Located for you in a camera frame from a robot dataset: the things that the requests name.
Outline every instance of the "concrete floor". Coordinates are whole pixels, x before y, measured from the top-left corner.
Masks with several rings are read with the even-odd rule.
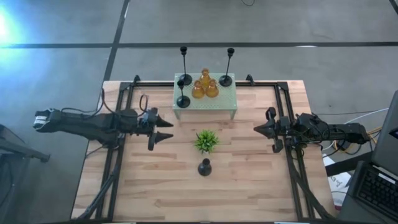
[[[123,0],[0,2],[0,44],[111,43]],[[398,41],[388,0],[131,0],[121,42],[372,42]],[[305,80],[315,113],[386,108],[398,87],[397,47],[236,48],[230,71],[243,79]],[[68,220],[87,140],[33,130],[36,110],[97,104],[110,49],[0,49],[0,123],[39,151],[12,223]],[[187,71],[226,68],[225,48],[190,48]],[[171,80],[182,71],[176,49],[119,49],[111,80]],[[322,116],[342,123],[356,115]],[[367,129],[385,113],[359,120]],[[334,158],[343,159],[337,154]]]

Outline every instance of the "amber glass bottle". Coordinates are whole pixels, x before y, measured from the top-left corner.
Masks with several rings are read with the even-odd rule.
[[[212,98],[218,96],[218,88],[216,85],[216,80],[211,79],[209,81],[209,87],[206,89],[206,95]]]
[[[200,82],[203,89],[206,89],[209,86],[209,82],[211,80],[209,73],[210,71],[207,68],[204,68],[201,71]]]
[[[205,90],[201,86],[200,81],[196,80],[195,83],[193,84],[192,96],[196,99],[200,99],[204,97],[204,95],[205,95]]]

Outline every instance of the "wooden table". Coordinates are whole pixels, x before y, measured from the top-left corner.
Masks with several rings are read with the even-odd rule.
[[[104,82],[110,108],[116,106],[119,84]],[[310,113],[303,81],[288,81],[288,84],[294,113]],[[157,107],[160,116],[174,124],[172,128],[157,130],[172,133],[174,137],[155,145],[152,152],[147,149],[146,136],[126,138],[114,221],[296,220],[285,151],[272,153],[273,141],[253,131],[253,127],[266,122],[266,109],[277,107],[273,88],[237,87],[238,111],[234,120],[225,111],[186,111],[177,120],[172,110],[171,87],[136,87],[134,109],[138,109],[143,93],[149,95],[149,106]],[[193,147],[195,133],[202,129],[216,131],[221,140],[209,156]],[[90,142],[88,151],[98,146],[97,142]],[[197,167],[206,157],[211,160],[213,172],[202,177]],[[98,193],[105,158],[106,150],[101,149],[85,161],[72,217],[79,216]],[[304,161],[312,192],[333,214],[319,147],[306,148]],[[306,214],[302,193],[300,198]],[[108,211],[107,200],[104,215]]]

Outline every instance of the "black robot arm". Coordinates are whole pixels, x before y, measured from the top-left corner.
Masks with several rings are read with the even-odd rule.
[[[89,140],[97,140],[106,147],[117,147],[121,134],[145,134],[149,137],[148,149],[161,140],[171,138],[172,134],[154,132],[155,127],[172,127],[158,114],[157,108],[147,110],[138,117],[135,110],[121,110],[118,113],[84,115],[63,112],[56,109],[37,111],[34,128],[41,133],[63,131],[77,134]]]
[[[302,113],[296,116],[297,119],[292,122],[286,116],[276,121],[276,110],[271,107],[266,111],[268,122],[255,127],[254,130],[274,140],[272,150],[275,153],[283,149],[282,140],[278,136],[287,137],[286,144],[301,148],[305,148],[307,144],[319,144],[322,141],[344,140],[364,144],[370,140],[365,127],[358,123],[327,124],[315,114]]]

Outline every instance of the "screen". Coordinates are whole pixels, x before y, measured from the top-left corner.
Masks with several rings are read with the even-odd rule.
[[[372,155],[372,161],[398,175],[398,91],[394,93]]]

